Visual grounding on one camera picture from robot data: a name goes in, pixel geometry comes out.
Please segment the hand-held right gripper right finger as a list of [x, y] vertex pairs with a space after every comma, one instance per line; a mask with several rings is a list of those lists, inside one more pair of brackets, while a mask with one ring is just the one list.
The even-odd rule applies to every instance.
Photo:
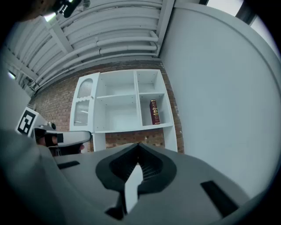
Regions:
[[238, 184], [198, 158], [139, 144], [138, 163], [138, 219], [222, 219], [249, 201]]

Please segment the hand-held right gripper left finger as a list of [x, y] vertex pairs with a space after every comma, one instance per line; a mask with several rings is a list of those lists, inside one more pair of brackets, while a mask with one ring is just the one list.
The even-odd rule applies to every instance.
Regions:
[[125, 144], [97, 152], [56, 156], [54, 160], [84, 199], [106, 215], [122, 220], [138, 200], [139, 164], [127, 156], [113, 166], [100, 162], [130, 146]]

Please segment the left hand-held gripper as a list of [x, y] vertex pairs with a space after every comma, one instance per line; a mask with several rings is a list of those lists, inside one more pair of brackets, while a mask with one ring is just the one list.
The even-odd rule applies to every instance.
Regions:
[[26, 107], [16, 126], [16, 132], [46, 147], [83, 144], [91, 139], [89, 131], [58, 132], [54, 123], [45, 120], [38, 112]]

